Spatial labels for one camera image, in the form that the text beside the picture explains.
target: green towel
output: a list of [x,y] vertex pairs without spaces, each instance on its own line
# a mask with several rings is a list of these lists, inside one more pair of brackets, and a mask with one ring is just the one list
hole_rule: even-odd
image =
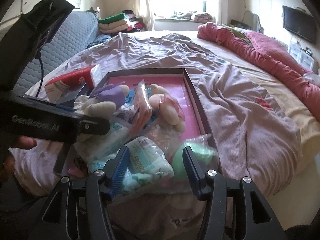
[[225,24],[221,24],[221,26],[229,29],[234,36],[238,37],[239,39],[241,39],[244,42],[246,42],[248,45],[252,46],[251,41],[247,38],[247,36],[245,36],[245,33],[241,32],[241,31],[238,31],[235,28],[233,28],[231,26],[227,26]]
[[117,22],[120,21],[122,19],[125,19],[125,14],[124,13],[119,13],[104,19],[98,19],[98,23],[103,23],[103,24],[109,24],[109,23],[113,23],[113,22]]

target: transparent plastic wrap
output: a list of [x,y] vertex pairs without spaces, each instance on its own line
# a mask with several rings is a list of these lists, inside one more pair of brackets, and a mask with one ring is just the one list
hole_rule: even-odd
[[183,165],[182,151],[185,147],[191,147],[196,158],[205,162],[208,170],[218,170],[220,159],[218,151],[208,146],[207,140],[211,137],[210,134],[201,135],[197,138],[187,139],[180,144],[172,160],[172,169],[174,177],[163,182],[159,182],[161,186],[153,187],[153,194],[178,194],[189,193],[191,187],[188,181],[188,176]]
[[90,70],[90,76],[91,76],[93,87],[95,88],[100,83],[100,81],[103,79],[101,67],[99,64],[95,65]]
[[305,73],[303,77],[308,80],[311,84],[320,87],[320,76],[314,73]]
[[125,104],[114,114],[114,120],[130,129],[130,134],[136,136],[144,128],[152,116],[152,107],[144,80],[139,82],[135,90],[132,105]]
[[110,122],[110,130],[106,135],[92,135],[88,139],[78,140],[74,147],[81,158],[86,162],[92,162],[115,153],[131,139],[127,127]]
[[[142,195],[148,192],[150,187],[158,185],[157,182],[174,176],[173,169],[166,161],[163,151],[150,139],[141,136],[127,143],[126,146],[130,149],[130,164],[118,199],[131,193],[135,193],[134,197]],[[116,157],[116,153],[89,162],[89,172],[102,169],[108,160]]]
[[159,117],[144,130],[142,135],[153,141],[164,152],[166,160],[172,163],[173,157],[182,143],[180,132]]

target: metal screw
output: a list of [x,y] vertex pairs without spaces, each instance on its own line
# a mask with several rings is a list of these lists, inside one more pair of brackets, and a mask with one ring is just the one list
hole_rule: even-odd
[[94,174],[97,175],[97,176],[102,176],[103,173],[104,173],[103,170],[96,170],[96,171],[94,172]]
[[245,182],[245,183],[250,183],[251,181],[252,181],[252,179],[250,178],[250,177],[243,177],[243,181]]
[[62,177],[60,180],[62,183],[67,183],[69,181],[68,177]]
[[207,173],[209,176],[216,176],[217,175],[217,172],[214,170],[208,170]]

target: pink bedsheet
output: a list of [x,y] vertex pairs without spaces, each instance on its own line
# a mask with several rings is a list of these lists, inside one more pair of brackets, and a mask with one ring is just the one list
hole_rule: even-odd
[[292,57],[272,38],[255,32],[248,32],[246,36],[252,46],[221,25],[207,23],[198,27],[198,38],[214,41],[276,77],[320,121],[320,87],[302,77],[307,71],[292,60]]

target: white cabinet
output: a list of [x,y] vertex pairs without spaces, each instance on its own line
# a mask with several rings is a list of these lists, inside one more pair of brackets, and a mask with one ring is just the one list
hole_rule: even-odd
[[301,48],[297,47],[295,44],[290,44],[288,48],[288,53],[304,68],[314,70],[313,66],[315,64],[315,59],[305,53]]

